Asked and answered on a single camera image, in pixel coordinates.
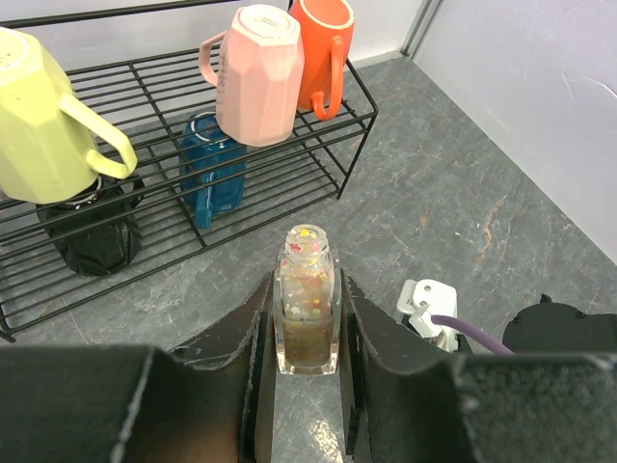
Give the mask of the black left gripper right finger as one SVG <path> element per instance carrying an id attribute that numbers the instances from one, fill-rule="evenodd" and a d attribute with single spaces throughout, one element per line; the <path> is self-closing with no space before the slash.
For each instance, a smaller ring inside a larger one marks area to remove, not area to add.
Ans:
<path id="1" fill-rule="evenodd" d="M 339 377 L 357 462 L 616 458 L 616 352 L 445 352 L 344 276 Z"/>

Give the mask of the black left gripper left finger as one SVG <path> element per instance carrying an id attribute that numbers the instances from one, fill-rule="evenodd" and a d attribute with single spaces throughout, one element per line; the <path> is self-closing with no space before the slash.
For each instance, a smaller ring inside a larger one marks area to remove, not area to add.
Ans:
<path id="1" fill-rule="evenodd" d="M 1 351 L 5 462 L 267 462 L 276 366 L 265 276 L 243 304 L 165 351 Z"/>

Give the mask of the glitter nail polish bottle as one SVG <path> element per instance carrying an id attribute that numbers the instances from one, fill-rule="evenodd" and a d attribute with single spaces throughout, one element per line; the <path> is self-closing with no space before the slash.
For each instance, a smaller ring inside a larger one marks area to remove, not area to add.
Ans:
<path id="1" fill-rule="evenodd" d="M 322 228 L 303 224 L 287 233 L 274 271 L 272 313 L 280 373 L 336 372 L 341 272 Z"/>

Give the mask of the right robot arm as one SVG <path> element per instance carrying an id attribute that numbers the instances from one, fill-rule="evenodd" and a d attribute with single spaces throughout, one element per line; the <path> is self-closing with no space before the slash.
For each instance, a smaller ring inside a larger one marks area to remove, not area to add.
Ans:
<path id="1" fill-rule="evenodd" d="M 546 294 L 507 324 L 502 343 L 515 353 L 616 352 L 616 314 L 589 314 Z"/>

